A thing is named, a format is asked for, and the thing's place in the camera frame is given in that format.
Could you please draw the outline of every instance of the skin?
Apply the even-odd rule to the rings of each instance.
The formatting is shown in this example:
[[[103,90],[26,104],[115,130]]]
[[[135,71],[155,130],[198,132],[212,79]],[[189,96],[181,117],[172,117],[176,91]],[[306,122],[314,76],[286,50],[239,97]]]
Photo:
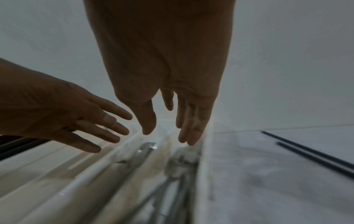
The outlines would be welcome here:
[[[151,133],[151,99],[178,98],[179,141],[194,145],[212,114],[225,68],[233,0],[85,0],[117,98]]]
[[[97,153],[101,150],[98,145],[63,128],[117,143],[117,135],[97,125],[122,135],[129,130],[107,112],[132,119],[123,108],[76,84],[0,59],[1,135],[49,139]]]

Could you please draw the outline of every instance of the dark stripe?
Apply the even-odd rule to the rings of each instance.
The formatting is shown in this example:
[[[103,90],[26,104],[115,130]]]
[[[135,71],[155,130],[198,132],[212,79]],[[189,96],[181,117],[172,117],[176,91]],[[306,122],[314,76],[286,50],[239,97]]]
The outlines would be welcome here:
[[[315,154],[315,155],[322,156],[323,158],[326,158],[326,159],[331,160],[331,161],[333,161],[333,162],[337,162],[337,163],[341,164],[342,166],[345,166],[345,167],[348,167],[348,168],[354,170],[354,164],[349,163],[349,162],[347,162],[347,161],[344,161],[344,160],[342,160],[342,159],[339,159],[339,158],[337,158],[337,157],[334,157],[334,156],[325,154],[325,153],[323,153],[323,152],[319,152],[319,151],[314,150],[314,149],[312,149],[312,148],[309,148],[309,147],[307,147],[307,146],[298,144],[298,143],[296,143],[296,142],[293,142],[293,141],[290,141],[290,140],[288,140],[288,139],[279,137],[279,136],[277,136],[277,135],[273,135],[273,134],[268,133],[268,132],[266,132],[266,131],[261,131],[261,133],[263,133],[263,134],[265,134],[265,135],[268,135],[268,136],[270,136],[270,137],[272,137],[272,138],[275,138],[275,139],[277,139],[277,140],[286,142],[286,143],[288,143],[288,144],[290,144],[290,145],[294,145],[294,146],[296,146],[296,147],[298,147],[298,148],[300,148],[300,149],[303,149],[303,150],[305,150],[305,151],[311,152],[311,153],[313,153],[313,154]]]
[[[354,180],[354,173],[352,173],[352,172],[350,172],[350,171],[348,171],[346,169],[343,169],[343,168],[341,168],[339,166],[336,166],[336,165],[334,165],[332,163],[326,162],[326,161],[324,161],[324,160],[322,160],[322,159],[320,159],[318,157],[315,157],[313,155],[310,155],[308,153],[302,152],[301,150],[298,150],[298,149],[296,149],[296,148],[294,148],[294,147],[292,147],[290,145],[284,144],[282,142],[277,142],[276,144],[281,146],[281,147],[283,147],[283,148],[285,148],[285,149],[287,149],[287,150],[289,150],[289,151],[291,151],[291,152],[293,152],[293,153],[296,153],[296,154],[298,154],[298,155],[300,155],[302,157],[305,157],[306,159],[311,160],[312,162],[320,164],[320,165],[322,165],[322,166],[324,166],[324,167],[326,167],[328,169],[336,171],[337,173]]]

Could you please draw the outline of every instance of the marble floor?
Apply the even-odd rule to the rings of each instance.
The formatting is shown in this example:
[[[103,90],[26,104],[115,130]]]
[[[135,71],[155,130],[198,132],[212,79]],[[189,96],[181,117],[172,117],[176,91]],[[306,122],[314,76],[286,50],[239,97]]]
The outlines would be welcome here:
[[[354,162],[354,126],[269,131]],[[354,181],[255,132],[214,134],[210,223],[354,223]]]

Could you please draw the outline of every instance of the white surface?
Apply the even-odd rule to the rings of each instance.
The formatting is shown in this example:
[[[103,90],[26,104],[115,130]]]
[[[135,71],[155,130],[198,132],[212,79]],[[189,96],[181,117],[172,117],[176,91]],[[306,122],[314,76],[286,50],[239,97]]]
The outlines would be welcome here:
[[[354,123],[354,2],[238,0],[221,131]],[[117,101],[81,0],[0,1],[0,57]],[[175,118],[160,94],[159,119]]]
[[[354,126],[270,132],[354,162]],[[215,134],[211,223],[353,223],[353,180],[275,142],[260,132]]]

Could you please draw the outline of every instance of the gray floor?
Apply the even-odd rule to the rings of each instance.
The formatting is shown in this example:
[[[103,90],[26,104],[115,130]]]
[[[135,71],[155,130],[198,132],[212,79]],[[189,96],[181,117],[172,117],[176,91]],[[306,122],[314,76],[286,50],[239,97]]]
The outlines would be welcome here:
[[[354,162],[354,127],[270,131]],[[211,223],[354,223],[354,182],[259,132],[215,134]]]

